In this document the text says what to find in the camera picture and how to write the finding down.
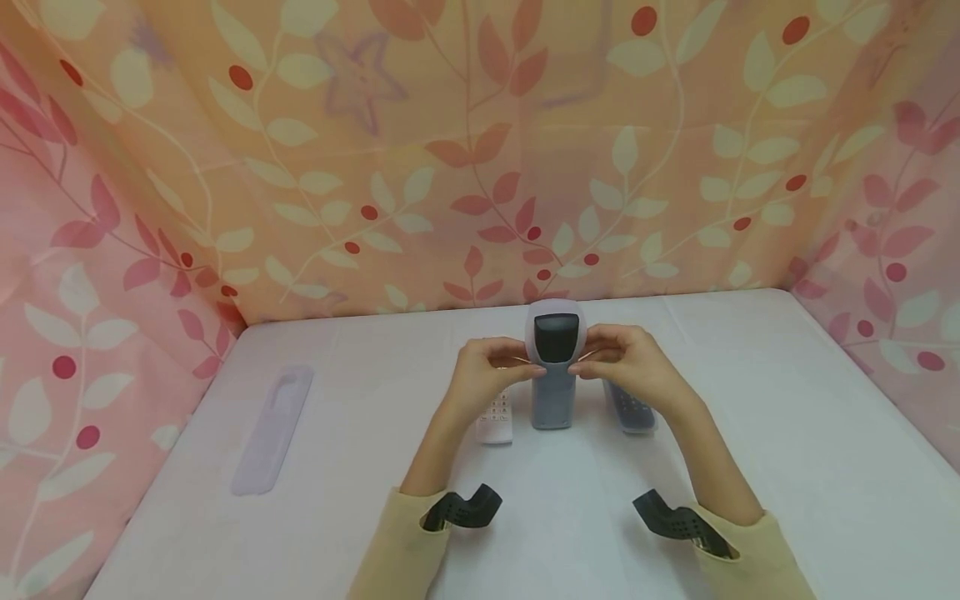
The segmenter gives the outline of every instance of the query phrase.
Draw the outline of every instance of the table surface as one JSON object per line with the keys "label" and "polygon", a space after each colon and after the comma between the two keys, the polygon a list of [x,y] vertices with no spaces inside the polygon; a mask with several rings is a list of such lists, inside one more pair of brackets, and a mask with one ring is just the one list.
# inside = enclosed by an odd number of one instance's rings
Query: table surface
{"label": "table surface", "polygon": [[[583,302],[589,323],[642,324],[708,402],[821,600],[955,597],[960,477],[788,294],[774,290]],[[338,599],[391,486],[471,337],[521,338],[526,307],[263,324],[240,338],[87,600]],[[284,367],[315,370],[271,492],[229,484]],[[599,382],[574,425],[530,427],[514,389],[511,445],[468,436],[451,486],[504,498],[456,530],[432,598],[709,598],[688,543],[631,506],[692,492],[661,422],[618,431]]]}

